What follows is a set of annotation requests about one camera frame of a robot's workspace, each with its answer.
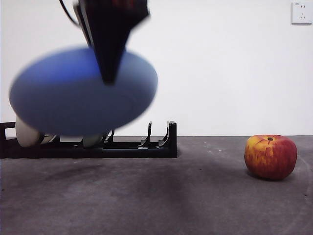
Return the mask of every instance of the wall outlet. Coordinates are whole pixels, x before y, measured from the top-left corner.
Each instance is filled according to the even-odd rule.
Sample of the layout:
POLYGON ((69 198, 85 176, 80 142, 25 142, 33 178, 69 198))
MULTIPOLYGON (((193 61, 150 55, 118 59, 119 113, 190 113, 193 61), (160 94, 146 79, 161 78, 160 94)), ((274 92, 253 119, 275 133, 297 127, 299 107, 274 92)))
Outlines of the wall outlet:
POLYGON ((296 1, 292 3, 292 23, 312 24, 313 23, 313 2, 296 1))

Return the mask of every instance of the gray floor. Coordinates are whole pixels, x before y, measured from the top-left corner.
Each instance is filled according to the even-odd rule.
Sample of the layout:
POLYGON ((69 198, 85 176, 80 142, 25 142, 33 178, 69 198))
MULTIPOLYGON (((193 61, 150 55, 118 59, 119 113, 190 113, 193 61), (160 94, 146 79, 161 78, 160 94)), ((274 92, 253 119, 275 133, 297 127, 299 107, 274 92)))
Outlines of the gray floor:
POLYGON ((2 235, 312 235, 313 137, 280 182, 247 137, 180 137, 177 159, 2 160, 2 235))

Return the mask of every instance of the black stand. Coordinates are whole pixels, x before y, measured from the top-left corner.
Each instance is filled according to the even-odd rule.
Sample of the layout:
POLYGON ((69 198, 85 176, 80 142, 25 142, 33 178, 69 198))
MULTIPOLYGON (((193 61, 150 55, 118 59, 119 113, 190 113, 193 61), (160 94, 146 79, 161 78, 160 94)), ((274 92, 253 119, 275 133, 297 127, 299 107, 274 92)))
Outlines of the black stand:
POLYGON ((5 130, 15 128, 15 122, 0 123, 0 158, 176 158, 176 123, 167 122, 166 136, 158 142, 150 142, 148 136, 141 142, 114 142, 114 130, 105 140, 92 148, 84 148, 81 142, 60 142, 56 136, 50 143, 23 148, 16 138, 7 139, 5 130))

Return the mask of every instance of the blue ball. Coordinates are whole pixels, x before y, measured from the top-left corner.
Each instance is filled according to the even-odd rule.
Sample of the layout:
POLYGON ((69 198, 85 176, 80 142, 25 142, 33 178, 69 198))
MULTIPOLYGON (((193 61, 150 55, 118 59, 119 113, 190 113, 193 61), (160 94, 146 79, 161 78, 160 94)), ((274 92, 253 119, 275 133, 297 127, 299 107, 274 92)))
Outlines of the blue ball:
POLYGON ((124 52, 114 85, 105 85, 92 48, 63 51, 25 69, 10 90, 17 116, 49 134, 81 136, 121 127, 143 113, 157 90, 157 73, 124 52))

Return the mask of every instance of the red apple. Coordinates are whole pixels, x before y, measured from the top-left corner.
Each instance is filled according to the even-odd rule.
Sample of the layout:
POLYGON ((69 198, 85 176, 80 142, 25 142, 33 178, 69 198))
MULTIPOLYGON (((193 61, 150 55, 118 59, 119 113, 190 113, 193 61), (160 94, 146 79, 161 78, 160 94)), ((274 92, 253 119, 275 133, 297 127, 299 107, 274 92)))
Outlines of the red apple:
POLYGON ((282 180, 292 173, 296 161, 297 147, 287 137, 256 135, 246 142, 246 166, 259 177, 282 180))

